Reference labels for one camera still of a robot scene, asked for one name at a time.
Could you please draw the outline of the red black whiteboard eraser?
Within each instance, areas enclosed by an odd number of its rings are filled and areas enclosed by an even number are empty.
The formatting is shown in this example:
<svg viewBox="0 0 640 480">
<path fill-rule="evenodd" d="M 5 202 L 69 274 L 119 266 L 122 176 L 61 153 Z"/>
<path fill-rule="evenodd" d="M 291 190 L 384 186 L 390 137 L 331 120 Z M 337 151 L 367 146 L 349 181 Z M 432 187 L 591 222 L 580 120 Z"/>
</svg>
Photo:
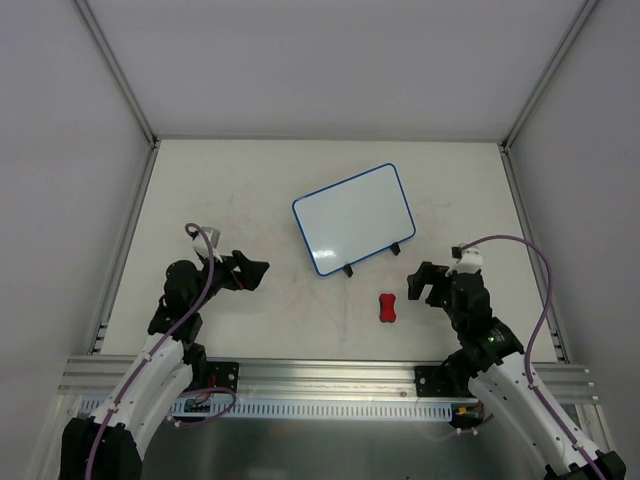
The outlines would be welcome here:
<svg viewBox="0 0 640 480">
<path fill-rule="evenodd" d="M 381 323 L 395 323 L 397 314 L 395 311 L 396 295 L 393 293 L 381 293 L 379 295 L 379 320 Z"/>
</svg>

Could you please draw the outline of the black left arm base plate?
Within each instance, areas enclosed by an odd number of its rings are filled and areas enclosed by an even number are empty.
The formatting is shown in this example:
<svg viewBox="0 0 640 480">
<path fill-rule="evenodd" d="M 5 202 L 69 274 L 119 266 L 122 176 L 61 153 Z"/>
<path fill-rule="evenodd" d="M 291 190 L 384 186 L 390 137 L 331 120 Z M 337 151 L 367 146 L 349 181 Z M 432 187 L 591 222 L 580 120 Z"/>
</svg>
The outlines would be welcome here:
<svg viewBox="0 0 640 480">
<path fill-rule="evenodd" d="M 237 392 L 240 364 L 234 361 L 208 359 L 203 386 L 205 388 L 226 388 Z"/>
</svg>

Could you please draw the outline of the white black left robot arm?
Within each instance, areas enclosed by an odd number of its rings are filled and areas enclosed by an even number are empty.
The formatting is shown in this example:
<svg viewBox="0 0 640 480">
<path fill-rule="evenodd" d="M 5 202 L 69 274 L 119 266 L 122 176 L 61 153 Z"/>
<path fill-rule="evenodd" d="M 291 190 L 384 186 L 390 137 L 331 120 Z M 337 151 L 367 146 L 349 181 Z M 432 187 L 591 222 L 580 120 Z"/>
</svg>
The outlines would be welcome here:
<svg viewBox="0 0 640 480">
<path fill-rule="evenodd" d="M 235 250 L 172 263 L 142 350 L 104 402 L 72 418 L 62 434 L 62 479 L 139 479 L 146 450 L 178 397 L 209 388 L 206 350 L 196 341 L 200 308 L 219 291 L 253 291 L 269 269 Z"/>
</svg>

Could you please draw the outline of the blue framed whiteboard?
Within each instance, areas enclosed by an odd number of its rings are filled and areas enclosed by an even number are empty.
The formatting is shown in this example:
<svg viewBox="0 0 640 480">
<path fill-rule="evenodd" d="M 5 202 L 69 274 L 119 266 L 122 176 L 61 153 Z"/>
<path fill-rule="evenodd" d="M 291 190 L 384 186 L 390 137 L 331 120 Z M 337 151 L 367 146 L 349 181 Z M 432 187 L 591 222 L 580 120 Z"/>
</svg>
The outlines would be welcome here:
<svg viewBox="0 0 640 480">
<path fill-rule="evenodd" d="M 327 277 L 416 235 L 396 166 L 385 163 L 308 193 L 292 212 L 315 272 Z"/>
</svg>

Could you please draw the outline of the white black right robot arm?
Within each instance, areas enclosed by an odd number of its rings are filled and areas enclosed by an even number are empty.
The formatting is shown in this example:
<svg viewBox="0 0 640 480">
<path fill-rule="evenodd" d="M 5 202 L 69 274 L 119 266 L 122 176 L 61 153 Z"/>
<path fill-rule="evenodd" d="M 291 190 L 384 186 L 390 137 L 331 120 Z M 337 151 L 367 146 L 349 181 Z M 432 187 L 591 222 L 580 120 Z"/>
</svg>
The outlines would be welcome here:
<svg viewBox="0 0 640 480">
<path fill-rule="evenodd" d="M 588 438 L 544 385 L 511 329 L 494 316 L 479 270 L 422 263 L 408 297 L 443 310 L 461 345 L 420 388 L 450 387 L 478 399 L 513 434 L 544 479 L 622 479 L 626 465 Z"/>
</svg>

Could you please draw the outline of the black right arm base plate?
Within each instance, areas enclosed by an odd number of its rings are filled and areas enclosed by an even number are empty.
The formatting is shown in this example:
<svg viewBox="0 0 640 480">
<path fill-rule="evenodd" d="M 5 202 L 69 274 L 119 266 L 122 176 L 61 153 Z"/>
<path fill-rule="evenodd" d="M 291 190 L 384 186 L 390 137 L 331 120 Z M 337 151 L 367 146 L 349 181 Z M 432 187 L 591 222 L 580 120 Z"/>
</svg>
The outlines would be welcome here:
<svg viewBox="0 0 640 480">
<path fill-rule="evenodd" d="M 414 383 L 419 398 L 472 398 L 468 390 L 470 376 L 450 365 L 417 365 Z"/>
</svg>

